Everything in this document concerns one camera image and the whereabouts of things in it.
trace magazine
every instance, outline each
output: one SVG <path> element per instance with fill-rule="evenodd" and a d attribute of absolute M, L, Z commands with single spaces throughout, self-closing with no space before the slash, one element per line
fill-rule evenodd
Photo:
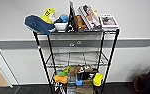
<path fill-rule="evenodd" d="M 117 21 L 115 20 L 112 14 L 100 14 L 99 17 L 100 17 L 102 28 L 113 29 L 119 27 Z"/>
<path fill-rule="evenodd" d="M 84 23 L 87 25 L 88 29 L 97 29 L 101 28 L 101 23 L 97 16 L 93 13 L 90 6 L 84 5 L 78 8 L 78 11 L 84 20 Z"/>

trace blue object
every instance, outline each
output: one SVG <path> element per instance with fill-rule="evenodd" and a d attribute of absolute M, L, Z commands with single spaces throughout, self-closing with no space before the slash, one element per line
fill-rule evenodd
<path fill-rule="evenodd" d="M 62 14 L 60 18 L 62 19 L 62 23 L 67 23 L 69 20 L 69 16 L 67 16 L 66 14 Z"/>
<path fill-rule="evenodd" d="M 79 78 L 77 77 L 77 74 L 76 74 L 76 85 L 77 85 L 77 86 L 81 86 L 82 83 L 83 83 L 83 80 L 79 79 Z"/>
<path fill-rule="evenodd" d="M 52 30 L 53 28 L 55 28 L 54 24 L 46 23 L 40 17 L 35 16 L 35 15 L 26 17 L 25 25 L 45 35 L 49 35 L 50 34 L 49 30 Z"/>

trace orange item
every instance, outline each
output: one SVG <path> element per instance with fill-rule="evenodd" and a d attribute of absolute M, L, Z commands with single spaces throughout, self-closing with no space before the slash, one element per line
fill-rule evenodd
<path fill-rule="evenodd" d="M 56 75 L 54 77 L 55 79 L 55 82 L 60 82 L 60 83 L 64 83 L 66 84 L 67 83 L 67 76 L 59 76 L 59 75 Z"/>
<path fill-rule="evenodd" d="M 77 20 L 77 26 L 78 28 L 87 28 L 86 25 L 84 25 L 84 21 L 81 19 L 81 16 L 80 15 L 77 15 L 76 16 L 76 20 Z"/>

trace toy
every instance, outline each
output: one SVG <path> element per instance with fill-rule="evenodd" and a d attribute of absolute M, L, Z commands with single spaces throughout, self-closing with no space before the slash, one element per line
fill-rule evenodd
<path fill-rule="evenodd" d="M 60 82 L 60 83 L 67 83 L 67 76 L 59 76 L 59 75 L 56 75 L 54 77 L 55 79 L 55 82 Z"/>
<path fill-rule="evenodd" d="M 50 30 L 54 29 L 54 24 L 49 24 L 43 21 L 40 17 L 35 15 L 30 15 L 25 18 L 25 25 L 31 30 L 40 32 L 46 35 L 50 34 Z"/>
<path fill-rule="evenodd" d="M 76 74 L 76 85 L 80 86 L 80 85 L 82 85 L 82 83 L 83 83 L 83 80 L 79 79 Z"/>
<path fill-rule="evenodd" d="M 65 73 L 65 72 L 60 71 L 60 72 L 58 72 L 58 75 L 59 75 L 59 76 L 66 76 L 66 73 Z"/>
<path fill-rule="evenodd" d="M 84 71 L 85 72 L 92 72 L 93 71 L 93 69 L 91 68 L 91 66 L 90 65 L 84 65 Z"/>
<path fill-rule="evenodd" d="M 63 70 L 63 72 L 65 72 L 65 73 L 69 73 L 69 71 L 70 71 L 70 66 L 66 66 L 66 68 Z"/>
<path fill-rule="evenodd" d="M 93 84 L 95 86 L 101 86 L 101 84 L 102 84 L 102 74 L 101 73 L 96 73 L 96 75 L 93 79 Z"/>
<path fill-rule="evenodd" d="M 47 23 L 53 23 L 56 20 L 54 8 L 53 7 L 46 8 L 44 14 L 40 16 L 40 18 Z"/>
<path fill-rule="evenodd" d="M 81 19 L 80 15 L 75 16 L 76 21 L 77 21 L 77 27 L 78 28 L 87 28 L 86 25 L 84 25 L 84 21 Z"/>
<path fill-rule="evenodd" d="M 69 20 L 69 17 L 66 14 L 62 14 L 60 18 L 62 19 L 62 23 L 67 23 Z"/>

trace shelf leg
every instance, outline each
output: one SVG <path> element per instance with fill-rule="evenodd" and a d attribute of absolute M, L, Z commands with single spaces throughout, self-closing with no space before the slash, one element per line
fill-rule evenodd
<path fill-rule="evenodd" d="M 98 59 L 97 70 L 99 70 L 99 64 L 100 64 L 100 60 L 101 60 L 101 53 L 102 53 L 102 47 L 103 47 L 104 36 L 105 36 L 105 32 L 102 33 L 101 47 L 100 47 L 100 53 L 99 53 L 99 59 Z"/>
<path fill-rule="evenodd" d="M 41 60 L 43 62 L 44 70 L 45 70 L 45 73 L 46 73 L 46 76 L 47 76 L 47 79 L 48 79 L 48 82 L 49 82 L 51 93 L 54 94 L 53 93 L 53 89 L 52 89 L 52 85 L 51 85 L 51 82 L 50 82 L 49 74 L 48 74 L 48 71 L 47 71 L 47 67 L 46 67 L 46 64 L 45 64 L 45 60 L 44 60 L 44 57 L 43 57 L 43 53 L 42 53 L 42 50 L 41 50 L 41 47 L 40 47 L 40 42 L 38 40 L 37 33 L 36 32 L 33 32 L 33 33 L 34 33 L 34 36 L 35 36 L 35 39 L 36 39 L 36 43 L 37 43 L 37 46 L 38 46 L 38 49 L 39 49 Z"/>
<path fill-rule="evenodd" d="M 110 58 L 109 58 L 109 61 L 108 61 L 108 67 L 107 67 L 107 70 L 106 70 L 106 73 L 105 73 L 105 78 L 104 78 L 104 82 L 103 82 L 103 86 L 102 86 L 100 94 L 103 93 L 103 89 L 105 87 L 105 82 L 106 82 L 106 79 L 107 79 L 107 76 L 108 76 L 108 72 L 109 72 L 109 68 L 110 68 L 110 65 L 111 65 L 111 60 L 112 60 L 112 56 L 113 56 L 114 49 L 115 49 L 115 46 L 116 46 L 118 35 L 119 35 L 119 29 L 117 29 L 117 31 L 116 31 L 116 35 L 115 35 L 115 39 L 114 39 L 114 42 L 113 42 L 113 45 L 112 45 L 112 50 L 111 50 Z"/>
<path fill-rule="evenodd" d="M 55 60 L 54 60 L 54 57 L 53 57 L 53 51 L 52 51 L 52 45 L 51 45 L 50 37 L 49 37 L 49 35 L 47 35 L 47 37 L 48 37 L 48 43 L 49 43 L 49 48 L 50 48 L 50 52 L 51 52 L 51 56 L 52 56 L 52 61 L 53 61 L 53 65 L 54 65 L 55 74 L 57 75 L 56 66 L 55 66 Z"/>

